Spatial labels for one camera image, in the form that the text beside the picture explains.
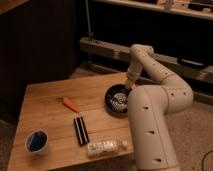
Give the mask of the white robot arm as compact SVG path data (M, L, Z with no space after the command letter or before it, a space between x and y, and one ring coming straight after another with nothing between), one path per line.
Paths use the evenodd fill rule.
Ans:
M193 102L191 87L153 58L154 49L134 44L125 86L134 157L138 171L181 171L165 114L185 110Z

